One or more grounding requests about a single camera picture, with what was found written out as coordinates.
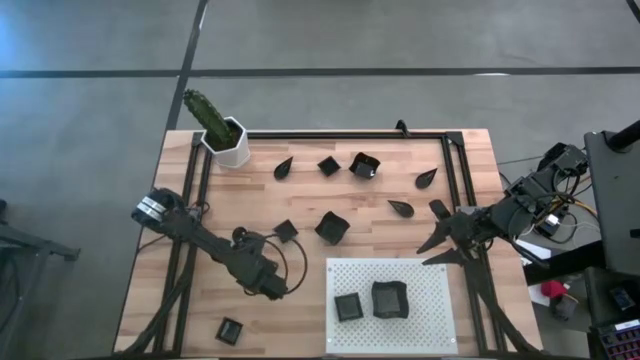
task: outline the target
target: potted cactus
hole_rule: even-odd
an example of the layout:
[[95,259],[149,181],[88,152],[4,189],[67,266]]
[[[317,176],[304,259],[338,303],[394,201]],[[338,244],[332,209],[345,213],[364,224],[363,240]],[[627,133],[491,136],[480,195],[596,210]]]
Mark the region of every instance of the potted cactus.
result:
[[204,128],[201,141],[221,166],[239,168],[251,155],[247,130],[231,116],[223,118],[207,98],[196,90],[184,92],[183,101],[189,112]]

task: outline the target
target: white pot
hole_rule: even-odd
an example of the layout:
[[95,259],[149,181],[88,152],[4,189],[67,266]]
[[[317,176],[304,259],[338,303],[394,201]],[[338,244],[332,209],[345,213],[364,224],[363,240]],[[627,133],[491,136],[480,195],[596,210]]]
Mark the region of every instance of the white pot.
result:
[[213,153],[213,160],[216,162],[216,164],[232,169],[237,169],[244,165],[247,161],[249,161],[249,158],[251,157],[251,152],[249,151],[249,140],[247,139],[247,129],[240,125],[238,120],[233,118],[233,116],[226,117],[224,118],[224,120],[235,124],[238,129],[242,131],[240,139],[238,140],[238,143],[234,148],[222,151],[213,150],[213,148],[209,144],[207,144],[207,141],[205,140],[207,135],[206,131],[202,133],[200,141],[204,144],[204,146],[207,147],[207,149],[209,149],[209,151]]

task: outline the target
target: black teardrop object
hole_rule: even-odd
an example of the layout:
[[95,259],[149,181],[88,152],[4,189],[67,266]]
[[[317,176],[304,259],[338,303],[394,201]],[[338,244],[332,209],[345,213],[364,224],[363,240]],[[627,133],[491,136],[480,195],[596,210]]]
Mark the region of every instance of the black teardrop object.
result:
[[291,163],[293,162],[293,156],[285,160],[282,164],[278,165],[275,170],[273,170],[273,177],[276,180],[282,180],[289,175],[289,171],[291,170]]
[[418,177],[416,178],[416,187],[418,189],[426,189],[429,185],[431,185],[433,178],[436,176],[436,171],[438,171],[438,168],[418,175]]
[[413,206],[405,202],[394,201],[394,200],[387,200],[387,201],[389,202],[389,204],[391,204],[391,206],[393,206],[393,209],[398,214],[400,214],[400,216],[402,216],[403,218],[410,218],[415,213],[415,211],[413,210]]

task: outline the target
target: cactus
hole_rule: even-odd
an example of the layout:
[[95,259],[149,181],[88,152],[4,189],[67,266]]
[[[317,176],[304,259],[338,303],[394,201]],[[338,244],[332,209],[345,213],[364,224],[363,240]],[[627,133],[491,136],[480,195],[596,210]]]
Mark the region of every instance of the cactus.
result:
[[226,150],[236,145],[231,128],[204,95],[189,89],[184,92],[182,99],[193,117],[207,130],[206,141],[214,150]]

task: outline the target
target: red object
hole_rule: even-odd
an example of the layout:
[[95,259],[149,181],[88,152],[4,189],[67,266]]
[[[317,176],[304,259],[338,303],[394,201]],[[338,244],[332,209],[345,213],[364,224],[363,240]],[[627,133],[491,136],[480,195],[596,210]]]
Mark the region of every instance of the red object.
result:
[[542,295],[547,296],[551,299],[557,298],[558,296],[562,296],[567,293],[567,289],[562,285],[560,281],[551,280],[540,286],[540,291],[542,291]]

